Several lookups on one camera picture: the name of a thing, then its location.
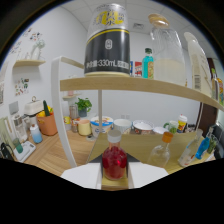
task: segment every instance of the white bottle cap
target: white bottle cap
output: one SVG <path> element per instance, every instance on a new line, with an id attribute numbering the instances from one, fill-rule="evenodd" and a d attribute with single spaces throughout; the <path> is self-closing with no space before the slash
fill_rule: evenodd
<path id="1" fill-rule="evenodd" d="M 119 130 L 110 130 L 107 133 L 107 140 L 111 143 L 117 143 L 121 141 L 121 132 Z"/>

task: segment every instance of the large bottle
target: large bottle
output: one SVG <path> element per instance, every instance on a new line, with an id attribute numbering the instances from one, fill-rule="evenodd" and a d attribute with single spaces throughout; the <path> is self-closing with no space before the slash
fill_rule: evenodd
<path id="1" fill-rule="evenodd" d="M 215 69 L 211 68 L 213 78 L 212 78 L 212 99 L 219 101 L 219 81 L 217 80 L 217 76 L 215 73 Z"/>
<path id="2" fill-rule="evenodd" d="M 160 14 L 150 14 L 154 79 L 185 86 L 185 61 L 180 39 Z"/>
<path id="3" fill-rule="evenodd" d="M 178 159 L 178 163 L 182 167 L 187 167 L 194 159 L 195 153 L 199 148 L 200 138 L 202 136 L 203 131 L 201 129 L 197 130 L 197 134 L 195 138 L 189 142 L 187 147 L 185 148 L 184 152 Z"/>
<path id="4" fill-rule="evenodd" d="M 195 154 L 195 157 L 197 159 L 202 159 L 203 155 L 205 154 L 206 150 L 208 149 L 212 132 L 213 132 L 213 128 L 210 127 L 209 128 L 209 132 L 206 135 L 206 138 L 202 140 L 202 142 L 201 142 L 201 144 L 200 144 L 200 146 L 198 148 L 198 151 Z"/>
<path id="5" fill-rule="evenodd" d="M 152 49 L 145 49 L 145 57 L 142 59 L 142 78 L 153 79 Z"/>
<path id="6" fill-rule="evenodd" d="M 169 150 L 169 143 L 173 138 L 173 134 L 170 132 L 164 132 L 162 137 L 162 144 L 156 146 L 150 156 L 148 158 L 147 163 L 152 166 L 158 166 L 164 168 L 167 162 L 170 159 L 170 150 Z"/>
<path id="7" fill-rule="evenodd" d="M 205 53 L 193 34 L 185 32 L 184 37 L 188 42 L 188 53 L 192 67 L 192 89 L 211 97 L 212 81 Z"/>
<path id="8" fill-rule="evenodd" d="M 109 147 L 102 155 L 104 174 L 110 180 L 118 180 L 124 176 L 127 165 L 127 154 L 120 147 L 121 132 L 110 130 L 107 133 L 107 139 Z"/>

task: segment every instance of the green plant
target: green plant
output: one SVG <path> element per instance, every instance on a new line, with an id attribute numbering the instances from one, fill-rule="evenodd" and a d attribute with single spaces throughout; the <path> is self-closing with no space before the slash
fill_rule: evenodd
<path id="1" fill-rule="evenodd" d="M 87 112 L 89 112 L 92 107 L 92 103 L 89 101 L 89 99 L 88 98 L 85 98 L 85 99 L 78 98 L 78 99 L 79 101 L 75 103 L 78 105 L 78 110 L 83 110 L 86 108 Z"/>

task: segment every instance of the wall shelf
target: wall shelf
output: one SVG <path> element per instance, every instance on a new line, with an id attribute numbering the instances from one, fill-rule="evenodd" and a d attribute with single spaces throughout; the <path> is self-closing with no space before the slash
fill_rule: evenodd
<path id="1" fill-rule="evenodd" d="M 62 98 L 63 99 L 71 99 L 71 98 L 74 98 L 74 97 L 79 96 L 79 95 L 81 95 L 81 94 L 74 94 L 73 96 L 63 96 Z"/>
<path id="2" fill-rule="evenodd" d="M 44 64 L 45 61 L 41 60 L 17 60 L 13 67 L 21 67 L 21 66 L 39 66 L 41 64 Z"/>
<path id="3" fill-rule="evenodd" d="M 167 94 L 196 100 L 213 106 L 224 112 L 224 107 L 211 97 L 196 90 L 158 80 L 139 79 L 132 77 L 85 77 L 60 81 L 60 91 L 67 90 L 128 90 Z"/>

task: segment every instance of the green bottle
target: green bottle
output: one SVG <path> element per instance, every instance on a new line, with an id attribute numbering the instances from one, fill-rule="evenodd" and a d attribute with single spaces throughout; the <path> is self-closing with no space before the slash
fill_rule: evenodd
<path id="1" fill-rule="evenodd" d="M 145 49 L 145 57 L 142 60 L 142 78 L 154 79 L 152 49 Z"/>

